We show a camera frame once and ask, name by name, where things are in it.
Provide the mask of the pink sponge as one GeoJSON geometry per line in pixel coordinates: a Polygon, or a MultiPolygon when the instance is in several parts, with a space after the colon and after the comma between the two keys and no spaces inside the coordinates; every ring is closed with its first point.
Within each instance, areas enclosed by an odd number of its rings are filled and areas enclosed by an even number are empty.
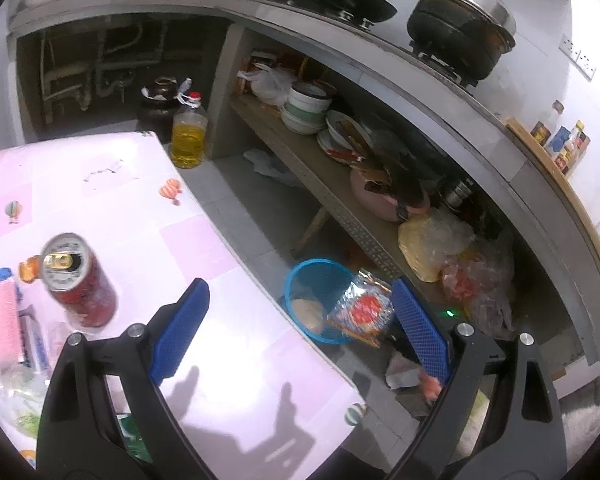
{"type": "Polygon", "coordinates": [[[0,281],[0,364],[17,363],[21,353],[16,284],[8,278],[0,281]]]}

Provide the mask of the blue toothpaste box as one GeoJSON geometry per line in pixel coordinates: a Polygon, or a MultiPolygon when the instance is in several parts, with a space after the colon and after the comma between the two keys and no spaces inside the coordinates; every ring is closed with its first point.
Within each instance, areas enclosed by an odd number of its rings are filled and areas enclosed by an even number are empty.
{"type": "Polygon", "coordinates": [[[20,363],[30,368],[34,374],[50,377],[50,359],[33,304],[27,300],[19,286],[16,286],[16,297],[22,350],[20,363]]]}

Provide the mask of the red soda can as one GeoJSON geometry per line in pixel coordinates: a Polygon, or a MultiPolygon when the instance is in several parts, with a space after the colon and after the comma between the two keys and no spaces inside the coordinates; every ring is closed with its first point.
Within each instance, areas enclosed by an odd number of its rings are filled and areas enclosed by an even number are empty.
{"type": "Polygon", "coordinates": [[[101,328],[114,317],[117,295],[92,248],[76,233],[61,233],[43,247],[40,278],[77,326],[101,328]]]}

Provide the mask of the red snack wrapper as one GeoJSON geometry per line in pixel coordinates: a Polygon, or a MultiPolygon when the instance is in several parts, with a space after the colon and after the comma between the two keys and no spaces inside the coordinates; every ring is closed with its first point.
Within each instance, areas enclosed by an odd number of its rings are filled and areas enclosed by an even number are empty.
{"type": "Polygon", "coordinates": [[[381,337],[393,318],[390,285],[361,269],[327,315],[326,323],[364,344],[379,348],[381,337]]]}

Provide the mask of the red clear plastic bag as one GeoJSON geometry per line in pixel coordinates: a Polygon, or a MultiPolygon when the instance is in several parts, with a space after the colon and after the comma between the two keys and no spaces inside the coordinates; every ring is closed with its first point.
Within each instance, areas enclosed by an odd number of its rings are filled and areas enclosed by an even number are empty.
{"type": "Polygon", "coordinates": [[[507,247],[478,240],[461,254],[447,258],[440,276],[445,296],[462,306],[480,332],[507,340],[515,329],[514,272],[507,247]]]}

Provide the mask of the yellow plastic bag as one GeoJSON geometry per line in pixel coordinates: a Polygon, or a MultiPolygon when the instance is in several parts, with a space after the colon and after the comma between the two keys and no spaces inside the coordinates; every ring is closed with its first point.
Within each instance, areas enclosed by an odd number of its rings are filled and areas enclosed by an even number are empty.
{"type": "Polygon", "coordinates": [[[475,240],[474,229],[447,209],[430,209],[398,227],[398,246],[416,278],[435,283],[445,261],[475,240]]]}

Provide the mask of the blue plastic waste basket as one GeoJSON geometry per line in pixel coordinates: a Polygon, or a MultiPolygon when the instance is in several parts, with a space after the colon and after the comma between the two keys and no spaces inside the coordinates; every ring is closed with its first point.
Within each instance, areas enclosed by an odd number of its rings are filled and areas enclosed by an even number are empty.
{"type": "Polygon", "coordinates": [[[328,315],[357,278],[385,286],[369,270],[354,274],[346,266],[325,258],[298,263],[287,275],[284,286],[284,308],[306,336],[320,344],[347,344],[358,340],[378,348],[376,338],[351,335],[328,322],[328,315]]]}

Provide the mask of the pink plastic basin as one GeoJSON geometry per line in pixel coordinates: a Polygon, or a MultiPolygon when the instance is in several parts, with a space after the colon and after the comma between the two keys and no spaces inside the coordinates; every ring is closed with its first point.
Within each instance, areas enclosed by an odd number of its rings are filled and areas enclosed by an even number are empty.
{"type": "Polygon", "coordinates": [[[350,185],[353,196],[368,211],[377,218],[393,223],[406,221],[408,218],[426,214],[430,209],[430,200],[424,193],[422,202],[417,206],[400,205],[399,201],[388,194],[374,193],[364,188],[367,180],[356,168],[350,171],[350,185]]]}

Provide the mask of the yellow cooking oil bottle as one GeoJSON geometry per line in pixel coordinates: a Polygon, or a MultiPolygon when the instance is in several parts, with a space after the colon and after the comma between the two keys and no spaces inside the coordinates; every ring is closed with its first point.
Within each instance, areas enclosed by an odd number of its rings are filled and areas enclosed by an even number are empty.
{"type": "Polygon", "coordinates": [[[204,159],[208,117],[199,92],[182,93],[178,102],[181,105],[173,117],[170,159],[178,168],[190,169],[204,159]]]}

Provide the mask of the dark ceramic jar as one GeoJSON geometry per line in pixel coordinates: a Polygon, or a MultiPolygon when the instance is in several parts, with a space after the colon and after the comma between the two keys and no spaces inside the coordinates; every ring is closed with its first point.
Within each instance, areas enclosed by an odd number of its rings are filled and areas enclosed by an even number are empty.
{"type": "Polygon", "coordinates": [[[169,144],[173,118],[179,108],[178,81],[172,76],[160,76],[140,89],[137,127],[154,132],[162,144],[169,144]]]}

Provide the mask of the stack of plates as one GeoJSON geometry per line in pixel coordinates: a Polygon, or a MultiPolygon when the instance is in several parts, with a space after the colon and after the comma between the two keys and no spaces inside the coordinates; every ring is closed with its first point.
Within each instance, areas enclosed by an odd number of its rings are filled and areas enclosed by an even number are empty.
{"type": "Polygon", "coordinates": [[[370,148],[373,146],[372,137],[361,125],[351,117],[336,110],[329,110],[326,113],[326,127],[317,133],[317,144],[335,162],[346,166],[360,166],[363,162],[363,157],[348,142],[342,125],[344,122],[354,127],[370,148]]]}

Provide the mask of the wooden shelf board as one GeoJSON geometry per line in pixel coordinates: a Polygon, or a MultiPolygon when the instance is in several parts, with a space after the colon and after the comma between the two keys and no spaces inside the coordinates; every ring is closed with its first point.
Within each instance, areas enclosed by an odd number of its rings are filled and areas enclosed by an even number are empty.
{"type": "Polygon", "coordinates": [[[404,276],[416,296],[442,307],[439,284],[419,281],[398,246],[398,226],[375,217],[354,197],[350,169],[331,160],[309,136],[299,136],[253,96],[232,96],[230,106],[258,138],[299,178],[389,280],[404,276]]]}

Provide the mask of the stack of white bowls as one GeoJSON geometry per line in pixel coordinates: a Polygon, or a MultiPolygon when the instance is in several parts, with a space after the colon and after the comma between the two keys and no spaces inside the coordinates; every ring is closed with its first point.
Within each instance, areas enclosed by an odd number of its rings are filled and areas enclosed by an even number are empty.
{"type": "Polygon", "coordinates": [[[326,113],[332,104],[332,92],[325,87],[295,81],[286,102],[280,108],[280,119],[293,133],[312,136],[326,126],[326,113]]]}

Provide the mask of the white plastic bag on shelf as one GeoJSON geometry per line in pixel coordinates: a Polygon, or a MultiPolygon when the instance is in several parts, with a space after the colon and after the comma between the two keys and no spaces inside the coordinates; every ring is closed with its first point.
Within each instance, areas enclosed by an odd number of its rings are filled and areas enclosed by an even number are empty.
{"type": "Polygon", "coordinates": [[[255,70],[240,70],[237,77],[250,83],[251,92],[264,104],[282,107],[288,99],[291,86],[297,77],[288,70],[274,68],[262,63],[254,64],[255,70]]]}

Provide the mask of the black pot with steel lid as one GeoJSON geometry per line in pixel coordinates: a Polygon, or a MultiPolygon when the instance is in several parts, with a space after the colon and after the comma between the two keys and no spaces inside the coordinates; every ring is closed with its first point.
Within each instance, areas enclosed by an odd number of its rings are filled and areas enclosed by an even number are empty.
{"type": "Polygon", "coordinates": [[[406,22],[414,55],[446,66],[464,86],[490,75],[516,46],[516,30],[501,0],[418,0],[406,22]]]}

